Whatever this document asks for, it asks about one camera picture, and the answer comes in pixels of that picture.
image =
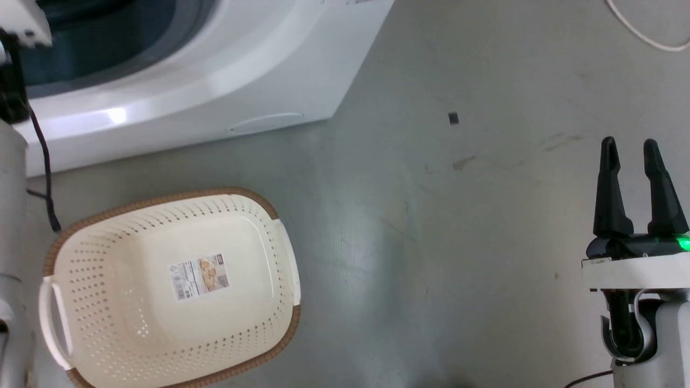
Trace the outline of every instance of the washing machine drum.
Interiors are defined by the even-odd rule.
[[[21,53],[30,97],[125,77],[168,57],[201,29],[215,0],[38,0],[53,46]]]

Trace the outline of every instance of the concrete floor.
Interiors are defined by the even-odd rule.
[[[661,3],[624,10],[683,40],[690,7]],[[609,367],[603,297],[580,279],[601,139],[617,138],[639,231],[646,137],[690,206],[689,55],[635,40],[601,0],[399,0],[332,120],[61,173],[57,212],[67,225],[214,186],[275,205],[302,276],[299,331],[217,387],[560,387]],[[55,238],[37,200],[29,238],[35,319]],[[37,386],[70,386],[40,338]]]

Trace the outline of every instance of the product label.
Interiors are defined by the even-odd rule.
[[[177,300],[196,298],[229,287],[223,255],[210,255],[168,267]]]

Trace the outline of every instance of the washing machine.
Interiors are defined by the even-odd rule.
[[[393,1],[37,0],[53,45],[21,60],[52,169],[328,119]]]

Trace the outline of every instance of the plastic laundry basket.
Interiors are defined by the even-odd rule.
[[[201,387],[275,357],[299,322],[288,234],[266,200],[241,188],[79,222],[51,248],[44,275],[43,336],[78,387]]]

